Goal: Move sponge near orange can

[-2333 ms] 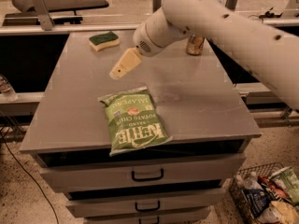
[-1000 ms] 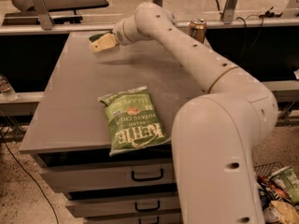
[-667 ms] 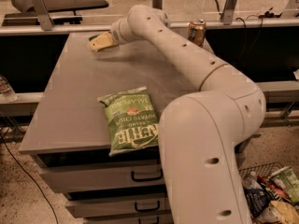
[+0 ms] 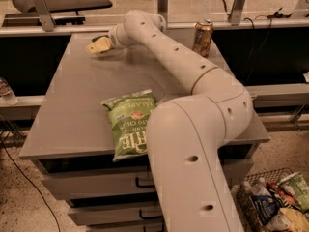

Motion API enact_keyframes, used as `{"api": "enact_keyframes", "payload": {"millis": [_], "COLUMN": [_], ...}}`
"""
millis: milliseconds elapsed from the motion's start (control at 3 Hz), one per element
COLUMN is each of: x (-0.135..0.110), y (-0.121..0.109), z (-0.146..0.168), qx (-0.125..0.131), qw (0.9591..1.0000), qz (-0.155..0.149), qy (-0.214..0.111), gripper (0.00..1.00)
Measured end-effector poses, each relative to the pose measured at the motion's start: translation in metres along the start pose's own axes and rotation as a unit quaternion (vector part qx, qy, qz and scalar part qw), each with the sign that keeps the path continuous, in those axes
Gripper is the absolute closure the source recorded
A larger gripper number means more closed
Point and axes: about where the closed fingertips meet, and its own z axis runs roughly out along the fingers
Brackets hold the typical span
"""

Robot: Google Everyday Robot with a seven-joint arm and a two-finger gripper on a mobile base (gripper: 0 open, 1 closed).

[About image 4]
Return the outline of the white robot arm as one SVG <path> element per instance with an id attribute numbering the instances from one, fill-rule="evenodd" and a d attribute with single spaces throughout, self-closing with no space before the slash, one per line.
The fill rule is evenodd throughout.
<path id="1" fill-rule="evenodd" d="M 91 53 L 145 46 L 183 86 L 186 96 L 160 104 L 147 129 L 147 148 L 168 232 L 244 232 L 218 157 L 254 113 L 235 77 L 166 36 L 159 14 L 133 10 Z"/>

